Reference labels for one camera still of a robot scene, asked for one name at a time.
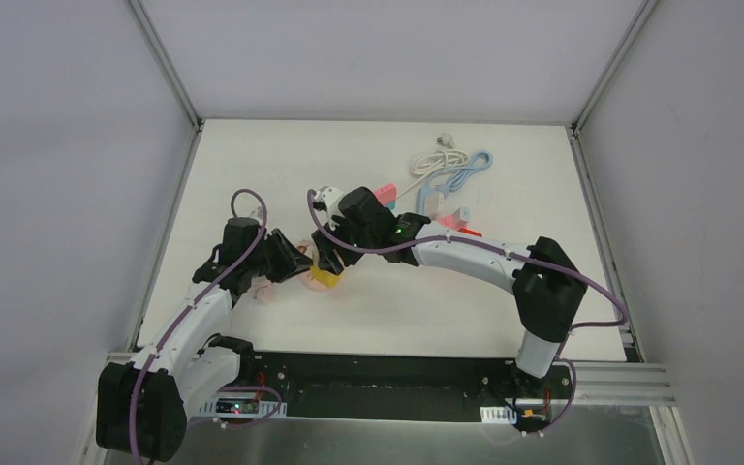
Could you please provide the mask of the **red cube socket adapter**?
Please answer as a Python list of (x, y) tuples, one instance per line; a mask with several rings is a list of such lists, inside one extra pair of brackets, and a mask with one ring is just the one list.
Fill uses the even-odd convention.
[(476, 237), (483, 237), (483, 234), (481, 232), (477, 232), (468, 228), (460, 228), (458, 229), (460, 233), (466, 233), (468, 235), (476, 236)]

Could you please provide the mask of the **yellow cube socket adapter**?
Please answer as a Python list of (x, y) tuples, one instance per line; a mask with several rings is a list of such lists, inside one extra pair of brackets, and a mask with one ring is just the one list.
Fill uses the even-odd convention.
[(340, 276), (319, 269), (316, 266), (310, 268), (312, 279), (327, 289), (334, 288), (340, 281)]

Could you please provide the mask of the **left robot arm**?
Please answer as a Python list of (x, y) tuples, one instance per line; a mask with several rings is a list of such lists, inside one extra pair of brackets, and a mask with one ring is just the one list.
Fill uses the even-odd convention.
[(140, 459), (172, 459), (189, 420), (216, 391), (227, 385), (241, 392), (256, 382), (257, 366), (245, 358), (251, 343), (218, 334), (219, 324), (256, 279), (282, 283), (312, 263), (279, 230), (254, 218), (229, 219), (171, 322), (129, 361), (101, 372), (97, 445)]

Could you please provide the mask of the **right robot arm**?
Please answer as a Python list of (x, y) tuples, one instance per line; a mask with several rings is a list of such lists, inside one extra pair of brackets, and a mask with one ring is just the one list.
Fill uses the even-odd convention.
[(390, 264), (434, 267), (508, 293), (524, 329), (511, 384), (526, 397), (549, 385), (549, 371), (572, 330), (590, 287), (553, 239), (528, 246), (459, 232), (414, 212), (393, 214), (367, 188), (325, 186), (306, 194), (309, 214), (323, 212), (313, 233), (320, 267), (339, 275), (363, 256)]

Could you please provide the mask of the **round pink socket base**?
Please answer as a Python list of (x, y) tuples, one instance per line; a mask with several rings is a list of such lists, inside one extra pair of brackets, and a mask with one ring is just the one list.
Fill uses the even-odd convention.
[(310, 291), (326, 292), (333, 289), (340, 281), (338, 275), (318, 268), (318, 251), (315, 244), (310, 240), (302, 240), (297, 244), (297, 249), (312, 260), (310, 268), (298, 276), (301, 283)]

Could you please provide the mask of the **pink triangular power socket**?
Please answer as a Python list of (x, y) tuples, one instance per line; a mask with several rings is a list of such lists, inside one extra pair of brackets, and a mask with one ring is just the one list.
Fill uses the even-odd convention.
[(437, 218), (436, 221), (439, 222), (444, 227), (450, 228), (456, 231), (460, 228), (467, 228), (469, 222), (461, 221), (457, 216), (457, 210), (455, 210), (452, 214)]

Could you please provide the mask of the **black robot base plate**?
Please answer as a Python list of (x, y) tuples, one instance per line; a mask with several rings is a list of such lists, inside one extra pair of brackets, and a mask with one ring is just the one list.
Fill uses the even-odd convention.
[(274, 389), (293, 418), (459, 423), (514, 422), (524, 410), (548, 421), (574, 385), (563, 363), (536, 379), (511, 358), (268, 351), (245, 357), (235, 382)]

